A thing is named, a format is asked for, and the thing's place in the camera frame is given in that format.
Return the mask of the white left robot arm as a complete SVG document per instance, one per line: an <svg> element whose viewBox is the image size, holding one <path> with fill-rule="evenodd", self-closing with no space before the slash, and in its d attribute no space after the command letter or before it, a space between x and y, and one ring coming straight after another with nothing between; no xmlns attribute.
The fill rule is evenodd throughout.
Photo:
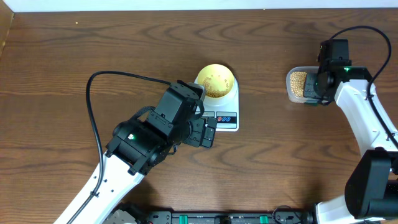
<svg viewBox="0 0 398 224"><path fill-rule="evenodd" d="M177 146L210 148L216 119L204 118L203 85L170 84L153 107L119 123L88 182L57 218L57 223L103 223L121 199Z"/></svg>

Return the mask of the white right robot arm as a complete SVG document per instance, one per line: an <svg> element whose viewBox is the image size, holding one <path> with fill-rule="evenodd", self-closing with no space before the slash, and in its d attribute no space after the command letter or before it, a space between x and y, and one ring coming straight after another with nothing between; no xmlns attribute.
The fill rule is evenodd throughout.
<svg viewBox="0 0 398 224"><path fill-rule="evenodd" d="M320 44L317 73L305 79L303 95L321 105L336 103L357 140L361 160L342 196L315 207L317 223L360 223L397 218L397 129L376 95L365 67L354 67L348 41Z"/></svg>

